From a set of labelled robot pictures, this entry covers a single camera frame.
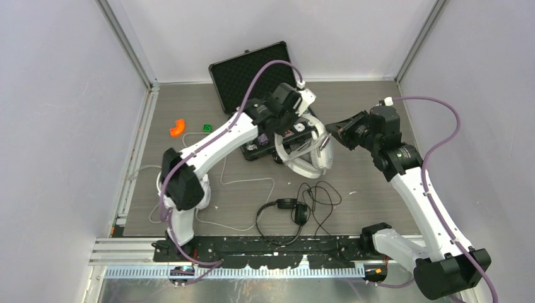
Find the white wall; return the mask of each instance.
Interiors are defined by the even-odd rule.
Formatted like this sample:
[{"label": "white wall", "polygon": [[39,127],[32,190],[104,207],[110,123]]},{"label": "white wall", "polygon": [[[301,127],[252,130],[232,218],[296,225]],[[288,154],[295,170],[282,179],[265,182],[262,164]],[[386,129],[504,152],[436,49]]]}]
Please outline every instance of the white wall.
[{"label": "white wall", "polygon": [[0,2],[0,296],[80,302],[146,89],[94,0]]},{"label": "white wall", "polygon": [[120,1],[159,82],[211,81],[211,63],[280,40],[306,78],[393,78],[434,4]]},{"label": "white wall", "polygon": [[[450,1],[401,83],[404,95],[441,98],[461,114],[431,178],[457,225],[490,253],[500,302],[534,293],[534,11],[529,0]],[[422,151],[454,128],[438,105],[408,108]]]}]

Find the wood grain surface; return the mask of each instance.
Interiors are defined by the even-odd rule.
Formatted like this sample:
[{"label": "wood grain surface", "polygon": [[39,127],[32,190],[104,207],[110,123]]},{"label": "wood grain surface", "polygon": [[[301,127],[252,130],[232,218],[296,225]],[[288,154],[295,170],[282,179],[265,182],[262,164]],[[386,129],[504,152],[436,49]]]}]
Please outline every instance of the wood grain surface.
[{"label": "wood grain surface", "polygon": [[[307,87],[316,95],[312,108],[325,124],[346,119],[361,110],[369,110],[378,100],[388,96],[399,96],[393,81],[363,82],[311,82]],[[403,140],[414,143],[403,104],[395,105],[401,116]],[[172,138],[169,129],[175,120],[184,119],[184,133],[201,132],[203,124],[212,124],[213,129],[221,126],[226,117],[221,109],[212,84],[162,85],[151,122],[150,131],[141,165],[161,165],[162,154],[170,147],[177,151],[183,148],[182,138]],[[193,144],[204,135],[189,135],[185,141]],[[349,151],[334,142],[334,163],[332,169],[320,179],[307,179],[297,175],[284,165],[273,162],[270,156],[253,162],[246,161],[241,152],[233,151],[227,157],[224,182],[271,177],[275,188],[271,201],[277,198],[295,197],[301,183],[314,185],[319,180],[328,181],[342,195],[324,227],[331,234],[359,234],[362,227],[379,222],[391,224],[400,234],[419,234],[418,228],[396,191],[386,183],[383,175],[373,166],[370,153],[357,148]],[[199,218],[245,229],[254,223],[258,208],[266,202],[271,181],[220,184],[223,161],[208,173],[212,189],[210,205],[199,212]],[[142,170],[138,175],[132,204],[124,229],[124,235],[163,235],[166,224],[150,223],[149,212],[158,202],[155,187],[157,169]],[[322,220],[331,210],[330,206],[319,205],[316,211]],[[268,208],[261,220],[262,231],[272,235],[290,235],[297,226],[290,220],[290,212]],[[314,234],[317,224],[310,221],[303,228],[303,234]],[[255,228],[237,232],[215,225],[195,221],[197,235],[257,235]]]}]

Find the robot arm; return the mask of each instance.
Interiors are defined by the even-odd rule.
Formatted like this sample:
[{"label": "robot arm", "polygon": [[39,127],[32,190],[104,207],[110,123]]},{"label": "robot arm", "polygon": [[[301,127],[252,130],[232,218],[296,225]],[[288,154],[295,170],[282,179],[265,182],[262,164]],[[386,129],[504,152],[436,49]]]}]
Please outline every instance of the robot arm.
[{"label": "robot arm", "polygon": [[372,154],[379,169],[409,208],[425,241],[421,247],[400,236],[386,223],[362,229],[360,242],[364,253],[385,254],[412,272],[418,288],[430,300],[454,294],[477,285],[481,275],[452,241],[431,206],[427,194],[454,231],[458,241],[486,270],[491,262],[485,249],[475,250],[455,225],[427,177],[429,192],[422,185],[422,159],[418,150],[401,141],[399,115],[386,105],[370,112],[326,126],[332,136],[350,150],[361,146]]},{"label": "robot arm", "polygon": [[[286,83],[280,84],[266,98],[253,98],[247,101],[244,112],[240,114],[232,129],[186,161],[185,165],[176,171],[167,185],[164,199],[166,208],[175,208],[171,214],[171,222],[177,240],[176,245],[183,246],[193,238],[195,207],[203,200],[209,201],[209,187],[203,186],[202,182],[208,170],[230,152],[262,133],[271,139],[276,134],[284,135],[314,100],[315,95],[308,89],[297,90]],[[169,172],[182,160],[182,155],[190,155],[199,146],[226,131],[231,121],[235,119],[235,115],[197,144],[179,152],[169,148],[163,154],[160,182],[163,182]]]}]

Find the black headphones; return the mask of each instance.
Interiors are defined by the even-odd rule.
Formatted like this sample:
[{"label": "black headphones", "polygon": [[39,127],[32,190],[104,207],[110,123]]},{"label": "black headphones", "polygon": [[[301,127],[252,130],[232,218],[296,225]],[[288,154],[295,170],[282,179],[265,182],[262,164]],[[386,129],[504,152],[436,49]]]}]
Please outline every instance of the black headphones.
[{"label": "black headphones", "polygon": [[[270,238],[266,237],[262,232],[260,231],[260,227],[258,226],[258,217],[260,214],[268,207],[277,205],[277,208],[281,210],[291,210],[293,215],[291,216],[291,220],[293,223],[299,225],[299,229],[297,230],[297,234],[293,237],[293,239],[290,242],[287,243],[279,243],[271,240]],[[298,202],[295,198],[284,198],[284,199],[277,199],[273,202],[268,202],[260,207],[258,211],[256,212],[256,219],[254,220],[254,225],[256,226],[256,229],[258,230],[258,233],[266,239],[268,242],[273,243],[275,245],[279,246],[285,246],[294,243],[299,235],[301,234],[301,230],[303,229],[303,225],[307,223],[307,221],[310,218],[309,213],[309,206],[305,203]]]}]

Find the black case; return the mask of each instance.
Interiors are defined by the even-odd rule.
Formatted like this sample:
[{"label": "black case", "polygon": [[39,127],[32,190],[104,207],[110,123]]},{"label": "black case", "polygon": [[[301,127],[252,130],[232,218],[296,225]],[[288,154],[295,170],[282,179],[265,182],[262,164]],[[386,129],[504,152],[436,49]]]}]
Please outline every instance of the black case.
[{"label": "black case", "polygon": [[[212,77],[216,92],[221,102],[223,112],[232,116],[240,106],[250,82],[256,73],[269,61],[284,60],[290,61],[286,42],[281,41],[261,49],[248,51],[244,54],[210,64],[208,70]],[[281,83],[296,86],[295,76],[291,67],[283,64],[275,64],[265,70],[255,84],[249,98],[263,98],[267,93],[273,92]],[[286,147],[292,144],[304,143],[311,137],[310,132],[314,130],[306,121],[300,119],[297,123],[305,126],[303,131],[297,131],[293,126],[283,140]],[[275,146],[271,141],[264,141],[263,136],[247,142],[240,147],[244,157],[248,161],[254,161],[265,155],[275,153]]]}]

